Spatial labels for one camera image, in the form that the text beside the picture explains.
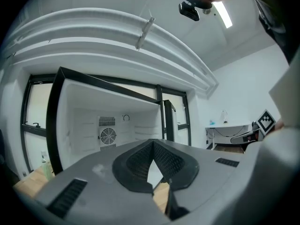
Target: ceiling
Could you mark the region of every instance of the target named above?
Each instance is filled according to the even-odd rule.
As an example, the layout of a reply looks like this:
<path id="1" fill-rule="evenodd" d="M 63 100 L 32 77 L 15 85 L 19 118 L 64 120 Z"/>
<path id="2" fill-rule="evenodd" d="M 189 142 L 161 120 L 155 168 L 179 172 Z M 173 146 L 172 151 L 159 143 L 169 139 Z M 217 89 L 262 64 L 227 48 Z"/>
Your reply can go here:
<path id="1" fill-rule="evenodd" d="M 109 8 L 149 19 L 188 45 L 213 71 L 274 44 L 258 21 L 253 0 L 226 0 L 233 26 L 226 29 L 213 7 L 209 15 L 200 9 L 194 22 L 178 11 L 184 0 L 30 0 L 13 28 L 39 16 L 69 8 Z"/>

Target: cable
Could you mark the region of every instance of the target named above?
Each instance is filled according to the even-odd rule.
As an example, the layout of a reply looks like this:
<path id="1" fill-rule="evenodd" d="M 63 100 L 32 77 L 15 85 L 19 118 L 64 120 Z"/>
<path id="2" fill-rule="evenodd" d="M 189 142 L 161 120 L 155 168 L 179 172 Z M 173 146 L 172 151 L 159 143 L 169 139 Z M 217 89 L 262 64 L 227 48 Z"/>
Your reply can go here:
<path id="1" fill-rule="evenodd" d="M 240 131 L 238 131 L 236 134 L 234 134 L 234 135 L 232 135 L 232 136 L 224 136 L 223 134 L 220 134 L 220 135 L 223 136 L 223 137 L 233 137 L 233 136 L 236 136 Z"/>
<path id="2" fill-rule="evenodd" d="M 214 136 L 212 136 L 212 137 L 209 137 L 209 136 L 207 136 L 209 139 L 213 139 L 213 138 L 215 138 L 215 135 Z"/>

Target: metal bracket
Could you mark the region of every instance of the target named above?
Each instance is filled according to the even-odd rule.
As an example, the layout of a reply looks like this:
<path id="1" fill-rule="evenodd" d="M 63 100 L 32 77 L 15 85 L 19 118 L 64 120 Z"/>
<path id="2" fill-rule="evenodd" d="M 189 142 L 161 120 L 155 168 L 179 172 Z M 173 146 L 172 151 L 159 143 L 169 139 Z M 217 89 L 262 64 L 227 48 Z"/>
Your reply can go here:
<path id="1" fill-rule="evenodd" d="M 152 26 L 152 24 L 154 23 L 154 21 L 155 21 L 155 18 L 151 17 L 149 19 L 149 21 L 147 21 L 147 23 L 145 24 L 144 28 L 142 29 L 142 34 L 140 35 L 139 40 L 137 41 L 137 43 L 135 45 L 135 48 L 137 50 L 140 50 L 140 48 L 142 47 L 144 40 L 149 32 L 149 29 Z"/>

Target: white shelf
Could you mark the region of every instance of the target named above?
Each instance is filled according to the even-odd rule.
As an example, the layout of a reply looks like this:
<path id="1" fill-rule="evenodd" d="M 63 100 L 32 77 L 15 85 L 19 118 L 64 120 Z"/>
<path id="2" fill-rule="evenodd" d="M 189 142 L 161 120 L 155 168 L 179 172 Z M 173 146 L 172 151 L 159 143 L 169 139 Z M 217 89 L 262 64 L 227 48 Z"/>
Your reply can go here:
<path id="1" fill-rule="evenodd" d="M 206 128 L 232 128 L 232 127 L 242 127 L 242 126 L 249 126 L 252 122 L 250 121 L 243 121 L 243 122 L 228 122 L 228 123 L 216 123 L 213 125 L 208 125 Z"/>

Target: wooden floor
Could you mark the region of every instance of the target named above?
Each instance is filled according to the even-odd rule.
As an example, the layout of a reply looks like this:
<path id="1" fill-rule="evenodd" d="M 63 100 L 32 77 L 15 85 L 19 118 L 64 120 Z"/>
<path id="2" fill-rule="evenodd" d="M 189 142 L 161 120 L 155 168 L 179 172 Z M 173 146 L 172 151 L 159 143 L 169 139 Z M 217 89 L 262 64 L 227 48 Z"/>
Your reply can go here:
<path id="1" fill-rule="evenodd" d="M 215 149 L 216 151 L 223 151 L 223 152 L 236 152 L 236 153 L 244 153 L 244 150 L 241 147 L 221 147 L 221 146 L 216 146 Z"/>
<path id="2" fill-rule="evenodd" d="M 34 198 L 35 195 L 42 189 L 48 182 L 44 175 L 42 167 L 34 170 L 23 180 L 17 182 L 14 188 L 22 193 L 27 194 L 29 197 Z"/>
<path id="3" fill-rule="evenodd" d="M 14 188 L 29 197 L 34 198 L 42 187 L 48 182 L 44 175 L 43 169 L 40 167 L 29 174 L 25 179 L 14 185 Z M 161 183 L 155 190 L 153 200 L 162 212 L 165 212 L 169 193 L 169 184 Z"/>
<path id="4" fill-rule="evenodd" d="M 168 183 L 161 183 L 154 190 L 153 200 L 163 213 L 165 212 L 165 208 L 167 206 L 169 187 L 170 186 Z"/>

